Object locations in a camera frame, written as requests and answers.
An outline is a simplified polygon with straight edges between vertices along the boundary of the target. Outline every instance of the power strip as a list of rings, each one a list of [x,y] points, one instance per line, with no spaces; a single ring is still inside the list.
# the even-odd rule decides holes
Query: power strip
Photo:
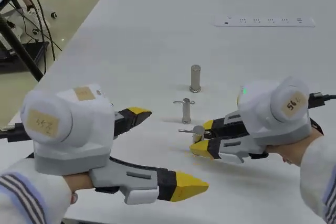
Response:
[[[251,18],[245,16],[227,16],[214,23],[218,27],[315,27],[312,18]]]

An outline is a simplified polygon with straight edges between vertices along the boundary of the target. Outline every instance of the table surface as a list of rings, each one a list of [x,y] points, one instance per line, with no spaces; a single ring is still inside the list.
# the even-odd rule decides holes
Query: table surface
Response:
[[[115,224],[323,223],[299,193],[299,169],[278,156],[244,165],[187,152],[191,136],[178,129],[236,109],[241,84],[295,75],[312,92],[336,93],[333,0],[100,0],[37,89],[58,92],[99,83],[117,110],[154,113],[115,140],[112,155],[141,165],[182,170],[210,184],[178,203],[127,206],[123,196],[87,190],[67,218]],[[312,17],[315,28],[218,28],[216,16]],[[202,67],[202,92],[188,90],[190,67]],[[192,124],[181,124],[175,100],[190,98]],[[336,103],[311,116],[331,134]],[[32,151],[31,142],[0,145],[0,168]]]

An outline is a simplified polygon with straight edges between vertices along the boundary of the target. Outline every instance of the white sleeve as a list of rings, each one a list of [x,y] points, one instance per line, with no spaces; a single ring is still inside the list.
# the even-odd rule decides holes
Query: white sleeve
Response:
[[[328,224],[336,223],[336,142],[322,136],[307,148],[301,162],[302,199]]]
[[[1,223],[60,224],[70,202],[63,177],[36,172],[31,158],[0,175]]]

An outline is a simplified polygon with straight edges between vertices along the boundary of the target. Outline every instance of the hand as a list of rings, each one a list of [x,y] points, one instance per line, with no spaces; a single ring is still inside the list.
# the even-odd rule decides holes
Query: hand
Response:
[[[88,173],[72,174],[63,178],[72,192],[71,204],[77,202],[78,195],[75,193],[77,190],[94,188]]]
[[[294,143],[294,144],[288,144],[288,145],[278,145],[278,146],[268,146],[266,148],[266,151],[268,153],[277,153],[280,154],[284,161],[287,161],[288,163],[295,164],[297,166],[301,165],[301,161],[303,158],[303,155],[306,152],[306,149],[308,146],[317,138],[321,137],[322,134],[318,132],[316,129],[312,128],[312,132],[310,136],[307,138]]]

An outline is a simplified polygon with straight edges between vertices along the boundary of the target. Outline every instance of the handwritten label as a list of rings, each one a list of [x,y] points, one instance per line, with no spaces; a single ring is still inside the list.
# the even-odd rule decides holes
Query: handwritten label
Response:
[[[89,87],[74,88],[75,94],[79,101],[94,100],[95,95],[92,93]]]
[[[303,106],[307,105],[306,97],[299,91],[295,92],[291,98],[283,105],[282,111],[291,118]]]
[[[59,119],[52,115],[38,110],[29,110],[27,127],[33,131],[53,138],[56,137],[58,124]]]

